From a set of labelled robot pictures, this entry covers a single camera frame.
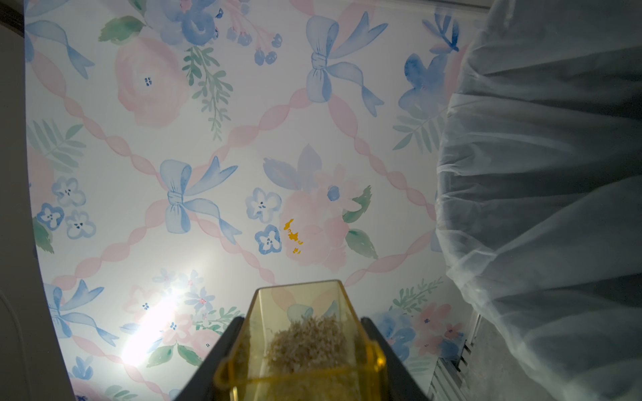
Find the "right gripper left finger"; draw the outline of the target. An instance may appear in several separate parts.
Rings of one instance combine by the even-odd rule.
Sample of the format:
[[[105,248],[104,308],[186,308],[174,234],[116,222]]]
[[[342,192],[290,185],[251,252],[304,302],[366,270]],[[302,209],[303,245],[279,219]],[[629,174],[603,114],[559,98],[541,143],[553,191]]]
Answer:
[[[222,337],[213,346],[205,361],[197,369],[191,380],[177,395],[177,401],[224,401],[229,397],[217,389],[214,376],[217,369],[223,364],[225,357],[230,353],[241,332],[244,323],[243,317],[235,317]]]

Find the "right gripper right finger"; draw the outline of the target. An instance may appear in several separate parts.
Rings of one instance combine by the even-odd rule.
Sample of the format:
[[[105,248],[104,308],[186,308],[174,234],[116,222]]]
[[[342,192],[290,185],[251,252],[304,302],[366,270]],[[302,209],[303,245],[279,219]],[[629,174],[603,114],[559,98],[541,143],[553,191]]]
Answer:
[[[383,400],[389,401],[428,401],[428,396],[420,388],[411,374],[393,352],[391,345],[369,317],[360,320],[369,338],[376,341],[386,358],[382,374]]]

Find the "yellow transparent shavings tray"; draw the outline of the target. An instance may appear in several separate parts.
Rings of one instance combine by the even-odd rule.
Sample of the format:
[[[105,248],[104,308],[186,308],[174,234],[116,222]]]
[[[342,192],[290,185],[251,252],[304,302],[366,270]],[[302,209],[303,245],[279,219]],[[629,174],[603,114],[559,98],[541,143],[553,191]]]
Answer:
[[[220,400],[386,400],[386,357],[339,280],[262,287],[213,376]]]

